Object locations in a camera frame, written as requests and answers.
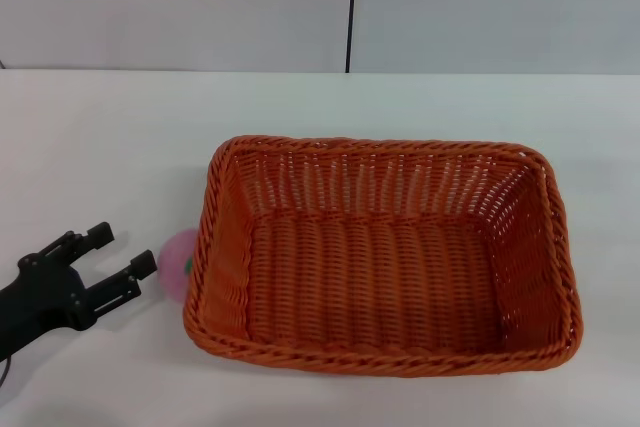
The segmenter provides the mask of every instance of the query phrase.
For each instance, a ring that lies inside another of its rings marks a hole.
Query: pink ball
[[[184,303],[189,288],[191,259],[196,246],[196,229],[184,230],[162,246],[158,256],[160,284],[173,300]]]

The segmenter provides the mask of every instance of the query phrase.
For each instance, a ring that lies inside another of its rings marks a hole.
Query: white table
[[[87,284],[196,226],[207,163],[238,134],[489,139],[555,167],[585,336],[543,373],[415,380],[218,359],[155,278],[85,333],[14,356],[3,427],[637,426],[640,78],[0,72],[0,286],[62,232],[111,223]]]

